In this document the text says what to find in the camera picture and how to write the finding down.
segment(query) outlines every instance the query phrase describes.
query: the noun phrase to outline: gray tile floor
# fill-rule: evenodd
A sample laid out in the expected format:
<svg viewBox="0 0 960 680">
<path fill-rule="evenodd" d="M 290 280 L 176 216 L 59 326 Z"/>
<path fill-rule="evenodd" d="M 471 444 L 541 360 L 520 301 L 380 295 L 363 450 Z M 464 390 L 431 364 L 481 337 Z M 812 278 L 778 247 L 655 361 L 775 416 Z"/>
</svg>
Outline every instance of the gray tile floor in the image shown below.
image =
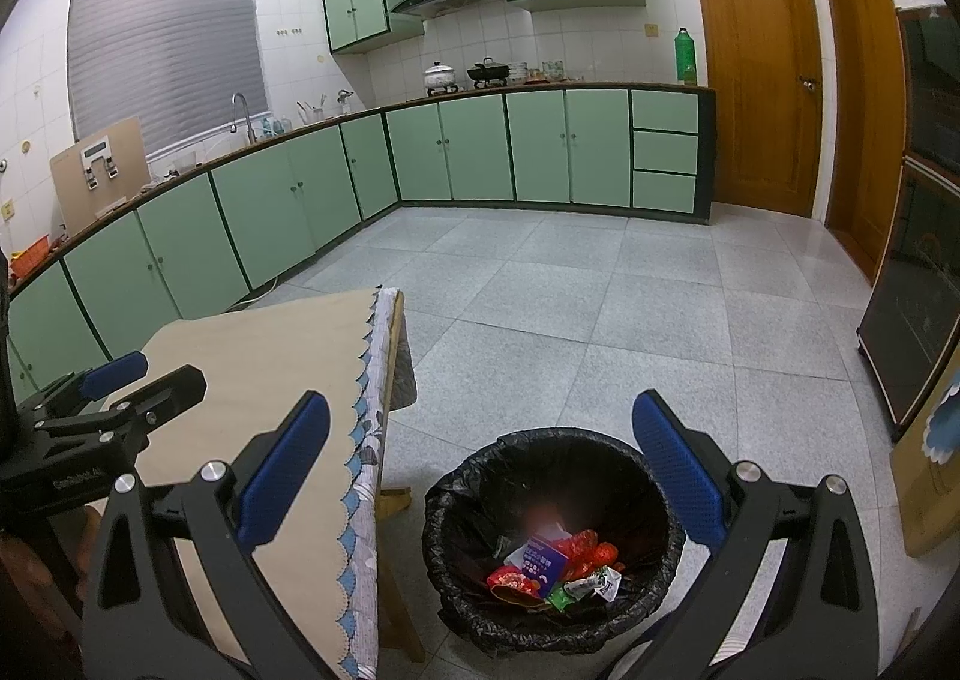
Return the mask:
<svg viewBox="0 0 960 680">
<path fill-rule="evenodd" d="M 391 415 L 383 481 L 416 504 L 498 435 L 583 426 L 631 441 L 630 405 L 661 391 L 685 424 L 778 477 L 851 483 L 880 601 L 880 664 L 914 607 L 928 614 L 954 572 L 954 537 L 904 555 L 884 409 L 856 351 L 867 282 L 819 223 L 714 205 L 687 226 L 582 214 L 402 209 L 281 284 L 256 305 L 379 283 L 406 295 L 419 401 Z M 395 574 L 430 653 L 381 653 L 383 680 L 589 678 L 593 656 L 493 661 L 448 632 L 419 550 L 422 510 L 390 520 Z M 734 633 L 748 635 L 776 572 L 771 546 Z M 688 543 L 656 614 L 683 598 L 706 558 Z"/>
</svg>

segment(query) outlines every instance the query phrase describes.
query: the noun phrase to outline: blue gripper pad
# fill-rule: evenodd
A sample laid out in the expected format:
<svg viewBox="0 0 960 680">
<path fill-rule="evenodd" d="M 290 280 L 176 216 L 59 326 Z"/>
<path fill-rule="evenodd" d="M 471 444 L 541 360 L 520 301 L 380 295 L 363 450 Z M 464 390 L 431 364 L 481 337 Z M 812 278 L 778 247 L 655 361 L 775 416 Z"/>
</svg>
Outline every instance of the blue gripper pad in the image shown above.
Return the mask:
<svg viewBox="0 0 960 680">
<path fill-rule="evenodd" d="M 634 436 L 683 530 L 697 544 L 705 544 L 710 552 L 716 552 L 727 537 L 723 496 L 670 418 L 647 392 L 634 401 Z"/>
<path fill-rule="evenodd" d="M 128 352 L 99 369 L 90 370 L 80 383 L 80 395 L 89 402 L 97 402 L 146 375 L 147 356 L 143 352 Z"/>
<path fill-rule="evenodd" d="M 237 543 L 251 553 L 273 541 L 330 434 L 330 408 L 307 391 L 275 431 L 278 438 L 238 498 Z"/>
</svg>

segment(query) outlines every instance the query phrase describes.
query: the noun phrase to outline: small green bottle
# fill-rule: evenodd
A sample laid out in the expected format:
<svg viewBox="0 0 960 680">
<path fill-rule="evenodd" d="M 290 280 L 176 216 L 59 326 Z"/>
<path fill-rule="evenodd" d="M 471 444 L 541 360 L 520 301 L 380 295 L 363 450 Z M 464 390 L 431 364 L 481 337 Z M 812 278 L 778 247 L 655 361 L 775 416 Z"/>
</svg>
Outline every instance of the small green bottle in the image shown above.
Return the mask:
<svg viewBox="0 0 960 680">
<path fill-rule="evenodd" d="M 684 84 L 697 83 L 697 50 L 693 46 L 693 38 L 686 28 L 680 28 L 677 37 L 673 39 L 673 48 L 677 54 L 677 80 Z"/>
</svg>

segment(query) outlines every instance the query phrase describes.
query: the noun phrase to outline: white pot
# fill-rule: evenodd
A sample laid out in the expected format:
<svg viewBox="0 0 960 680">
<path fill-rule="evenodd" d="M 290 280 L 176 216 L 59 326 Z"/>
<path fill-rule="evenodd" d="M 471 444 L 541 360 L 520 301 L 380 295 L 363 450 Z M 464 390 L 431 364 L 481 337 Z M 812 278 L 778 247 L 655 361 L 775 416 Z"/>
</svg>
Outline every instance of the white pot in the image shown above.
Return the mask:
<svg viewBox="0 0 960 680">
<path fill-rule="evenodd" d="M 435 62 L 433 66 L 424 71 L 424 87 L 426 89 L 443 89 L 443 87 L 453 86 L 457 82 L 457 72 L 449 65 L 440 65 Z"/>
</svg>

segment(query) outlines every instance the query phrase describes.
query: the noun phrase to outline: doorway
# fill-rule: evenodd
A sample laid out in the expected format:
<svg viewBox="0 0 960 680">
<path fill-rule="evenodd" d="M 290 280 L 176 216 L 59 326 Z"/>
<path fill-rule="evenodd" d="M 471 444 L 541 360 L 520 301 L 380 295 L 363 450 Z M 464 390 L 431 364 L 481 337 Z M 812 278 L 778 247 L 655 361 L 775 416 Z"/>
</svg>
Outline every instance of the doorway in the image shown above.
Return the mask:
<svg viewBox="0 0 960 680">
<path fill-rule="evenodd" d="M 873 281 L 904 154 L 904 56 L 893 0 L 829 0 L 837 137 L 827 228 Z"/>
<path fill-rule="evenodd" d="M 813 0 L 700 0 L 717 98 L 714 200 L 809 217 L 820 158 Z"/>
</svg>

